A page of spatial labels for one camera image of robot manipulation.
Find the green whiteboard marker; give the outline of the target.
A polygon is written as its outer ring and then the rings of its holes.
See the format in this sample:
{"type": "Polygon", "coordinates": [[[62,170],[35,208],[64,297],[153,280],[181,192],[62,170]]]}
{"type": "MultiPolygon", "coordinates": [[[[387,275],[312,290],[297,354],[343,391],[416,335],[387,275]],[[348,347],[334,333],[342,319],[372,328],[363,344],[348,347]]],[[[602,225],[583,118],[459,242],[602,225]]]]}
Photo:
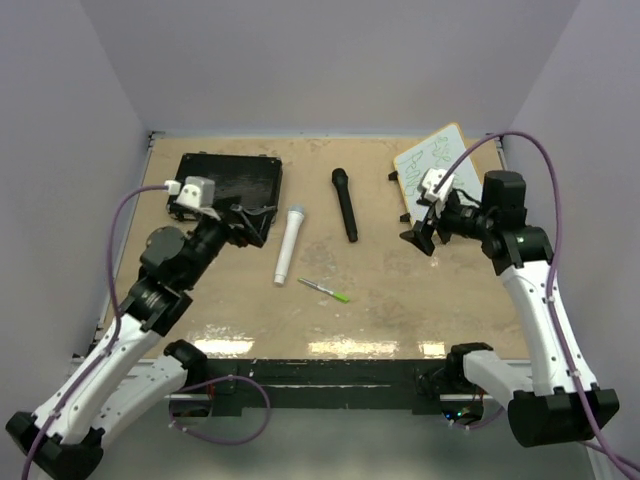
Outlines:
{"type": "Polygon", "coordinates": [[[339,293],[339,292],[336,292],[335,290],[331,290],[331,289],[329,289],[327,287],[324,287],[324,286],[322,286],[322,285],[320,285],[320,284],[318,284],[316,282],[313,282],[311,280],[308,280],[308,279],[305,279],[305,278],[298,278],[297,281],[300,284],[305,285],[305,286],[307,286],[307,287],[309,287],[309,288],[311,288],[311,289],[313,289],[315,291],[321,292],[321,293],[323,293],[323,294],[325,294],[325,295],[327,295],[327,296],[329,296],[329,297],[331,297],[331,298],[333,298],[333,299],[335,299],[335,300],[337,300],[337,301],[339,301],[341,303],[346,304],[346,303],[348,303],[350,301],[350,299],[346,295],[344,295],[342,293],[339,293]]]}

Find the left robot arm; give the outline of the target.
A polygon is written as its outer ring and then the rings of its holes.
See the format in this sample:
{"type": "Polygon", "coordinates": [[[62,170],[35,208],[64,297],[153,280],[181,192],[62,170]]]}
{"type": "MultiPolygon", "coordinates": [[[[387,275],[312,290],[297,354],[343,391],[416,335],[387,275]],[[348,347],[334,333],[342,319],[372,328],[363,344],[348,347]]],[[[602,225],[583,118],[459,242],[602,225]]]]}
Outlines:
{"type": "Polygon", "coordinates": [[[207,209],[194,230],[156,229],[140,256],[138,280],[119,306],[98,345],[65,384],[34,412],[17,412],[6,430],[26,455],[52,479],[86,479],[107,446],[164,396],[196,392],[207,380],[207,357],[194,345],[168,344],[135,379],[126,378],[192,303],[189,296],[226,244],[262,247],[269,208],[255,213],[233,205],[222,214],[207,209]]]}

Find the yellow framed whiteboard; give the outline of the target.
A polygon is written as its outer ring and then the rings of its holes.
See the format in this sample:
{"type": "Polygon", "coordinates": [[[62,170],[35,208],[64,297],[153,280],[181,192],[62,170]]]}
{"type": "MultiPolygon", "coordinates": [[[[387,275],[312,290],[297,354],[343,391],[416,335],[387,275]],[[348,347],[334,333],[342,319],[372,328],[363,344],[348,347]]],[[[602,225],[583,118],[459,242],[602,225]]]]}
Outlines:
{"type": "MultiPolygon", "coordinates": [[[[406,207],[406,213],[400,217],[402,223],[413,225],[416,220],[423,219],[427,212],[426,207],[418,204],[421,182],[427,170],[448,170],[466,148],[460,126],[452,122],[394,158],[388,179],[395,181],[400,188],[406,207]]],[[[457,167],[452,178],[455,189],[479,201],[482,182],[471,156],[457,167]]]]}

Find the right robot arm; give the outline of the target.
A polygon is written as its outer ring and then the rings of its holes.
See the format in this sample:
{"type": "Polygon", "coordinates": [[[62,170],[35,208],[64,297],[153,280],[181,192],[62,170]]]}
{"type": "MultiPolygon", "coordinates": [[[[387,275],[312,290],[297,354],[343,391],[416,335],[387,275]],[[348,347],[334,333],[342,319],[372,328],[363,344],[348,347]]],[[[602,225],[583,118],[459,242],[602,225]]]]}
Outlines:
{"type": "Polygon", "coordinates": [[[435,383],[459,393],[478,387],[506,410],[511,431],[523,447],[594,438],[619,411],[618,395],[600,387],[582,355],[564,308],[554,252],[546,232],[526,222],[526,183],[512,171],[485,174],[481,201],[464,205],[450,173],[429,169],[419,188],[426,207],[401,237],[426,255],[433,239],[478,240],[492,262],[521,320],[531,373],[516,371],[489,345],[455,345],[435,383]]]}

